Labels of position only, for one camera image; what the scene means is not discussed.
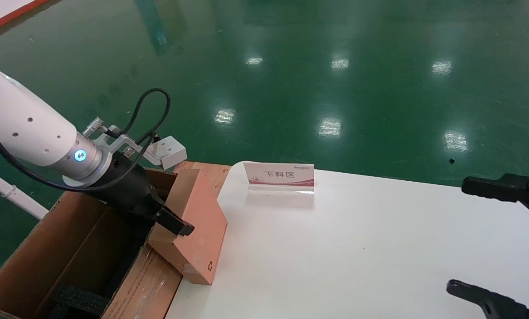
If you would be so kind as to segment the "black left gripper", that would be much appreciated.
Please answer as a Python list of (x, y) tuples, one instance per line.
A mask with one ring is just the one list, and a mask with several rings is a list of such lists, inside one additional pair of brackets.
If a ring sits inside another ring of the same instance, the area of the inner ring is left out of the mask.
[(139, 224), (157, 222), (177, 236), (189, 236), (195, 227), (167, 207), (153, 188), (144, 168), (135, 165), (117, 184), (102, 191), (86, 191), (114, 208), (125, 221)]

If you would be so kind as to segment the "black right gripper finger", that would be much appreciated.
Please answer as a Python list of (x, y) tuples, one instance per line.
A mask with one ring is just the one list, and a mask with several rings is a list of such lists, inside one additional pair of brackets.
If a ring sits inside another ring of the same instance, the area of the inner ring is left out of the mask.
[(497, 180), (467, 176), (461, 191), (504, 202), (521, 202), (529, 210), (529, 176), (504, 174)]
[(449, 280), (448, 294), (479, 306), (487, 319), (529, 319), (529, 308), (512, 298), (460, 280)]

